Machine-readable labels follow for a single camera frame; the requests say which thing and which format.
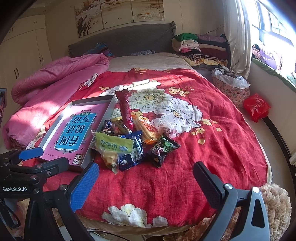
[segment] bed frame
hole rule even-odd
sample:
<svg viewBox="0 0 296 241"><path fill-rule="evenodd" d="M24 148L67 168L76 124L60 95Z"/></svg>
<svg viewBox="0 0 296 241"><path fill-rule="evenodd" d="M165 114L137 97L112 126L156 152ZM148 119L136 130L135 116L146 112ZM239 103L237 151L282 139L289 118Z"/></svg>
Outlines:
<svg viewBox="0 0 296 241"><path fill-rule="evenodd" d="M175 33L175 22L127 26L101 32L71 44L68 46L69 54L72 58L82 56L97 43L105 43L116 57L128 56L143 50L173 53L171 39Z"/></svg>

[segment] blue label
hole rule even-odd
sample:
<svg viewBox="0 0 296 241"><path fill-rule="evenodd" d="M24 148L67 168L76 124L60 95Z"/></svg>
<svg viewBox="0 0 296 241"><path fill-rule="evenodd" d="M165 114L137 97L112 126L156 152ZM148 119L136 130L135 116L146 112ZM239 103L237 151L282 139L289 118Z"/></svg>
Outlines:
<svg viewBox="0 0 296 241"><path fill-rule="evenodd" d="M95 116L96 113L73 116L63 130L55 148L72 151L78 150Z"/></svg>

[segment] stack of folded clothes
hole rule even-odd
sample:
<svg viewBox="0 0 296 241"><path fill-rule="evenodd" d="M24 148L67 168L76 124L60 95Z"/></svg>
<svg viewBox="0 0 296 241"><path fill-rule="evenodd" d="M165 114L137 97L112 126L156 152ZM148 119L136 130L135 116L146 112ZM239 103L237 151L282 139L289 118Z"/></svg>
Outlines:
<svg viewBox="0 0 296 241"><path fill-rule="evenodd" d="M187 53L192 50L199 50L199 44L196 42L197 36L195 34L183 33L176 35L172 39L172 46L175 52Z"/></svg>
<svg viewBox="0 0 296 241"><path fill-rule="evenodd" d="M196 35L199 49L179 53L194 69L213 70L230 65L230 47L226 37Z"/></svg>

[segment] red bedspread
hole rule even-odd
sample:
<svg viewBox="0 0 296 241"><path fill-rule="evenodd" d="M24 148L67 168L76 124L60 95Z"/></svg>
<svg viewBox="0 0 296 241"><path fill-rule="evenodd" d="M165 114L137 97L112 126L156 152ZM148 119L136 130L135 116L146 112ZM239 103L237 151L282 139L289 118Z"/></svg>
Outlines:
<svg viewBox="0 0 296 241"><path fill-rule="evenodd" d="M143 90L133 84L141 80L152 87ZM99 178L78 214L143 228L197 224L213 214L193 177L192 167L197 161L235 188L250 189L266 183L267 164L254 132L233 103L195 71L105 72L71 100L112 94L127 86L133 88L129 93L132 111L141 111L150 120L162 116L174 121L180 133L175 141L181 147L169 154L159 169L144 162L117 175L98 156ZM45 123L46 129L55 117ZM65 172L52 177L45 189L68 184L75 175Z"/></svg>

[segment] snack packet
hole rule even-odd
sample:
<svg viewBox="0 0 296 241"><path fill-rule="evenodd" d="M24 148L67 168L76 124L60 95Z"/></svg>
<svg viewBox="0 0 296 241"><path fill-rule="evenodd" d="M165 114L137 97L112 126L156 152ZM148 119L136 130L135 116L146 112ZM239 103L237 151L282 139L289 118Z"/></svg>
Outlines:
<svg viewBox="0 0 296 241"><path fill-rule="evenodd" d="M166 135L162 135L159 141L145 155L145 158L160 168L167 154L179 147L180 145L178 143L168 138Z"/></svg>
<svg viewBox="0 0 296 241"><path fill-rule="evenodd" d="M108 136L105 133L91 131L95 140L90 144L90 148L97 150L106 166L117 174L119 155L130 154L133 149L133 140L120 137Z"/></svg>
<svg viewBox="0 0 296 241"><path fill-rule="evenodd" d="M151 126L153 126L159 135L165 134L169 138L175 138L179 136L176 129L176 124L172 123L163 118L156 118L151 121Z"/></svg>
<svg viewBox="0 0 296 241"><path fill-rule="evenodd" d="M109 136L114 136L114 124L112 123L111 120L105 120L102 132Z"/></svg>
<svg viewBox="0 0 296 241"><path fill-rule="evenodd" d="M111 121L118 127L122 134L128 135L132 133L132 131L123 123L122 117L113 118L111 119Z"/></svg>
<svg viewBox="0 0 296 241"><path fill-rule="evenodd" d="M128 135L120 135L121 138L130 139L133 141L133 149L130 154L119 155L118 163L119 170L125 171L142 162L143 147L141 141L142 131L137 131Z"/></svg>
<svg viewBox="0 0 296 241"><path fill-rule="evenodd" d="M119 101L119 108L123 123L128 129L134 131L133 119L131 117L131 110L128 105L128 89L122 91L115 91L116 97Z"/></svg>
<svg viewBox="0 0 296 241"><path fill-rule="evenodd" d="M157 142L160 135L157 131L150 125L148 118L140 115L132 115L135 128L143 132L142 141L145 144L152 145Z"/></svg>

